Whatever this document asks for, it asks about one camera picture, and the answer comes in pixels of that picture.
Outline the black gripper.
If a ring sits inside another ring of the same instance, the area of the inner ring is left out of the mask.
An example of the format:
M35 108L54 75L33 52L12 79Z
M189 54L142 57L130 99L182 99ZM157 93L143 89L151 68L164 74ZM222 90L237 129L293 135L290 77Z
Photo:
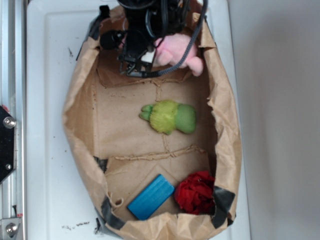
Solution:
M116 32L116 47L121 49L117 59L120 70L127 76L142 76L153 68L156 35L148 14L128 14L127 29Z

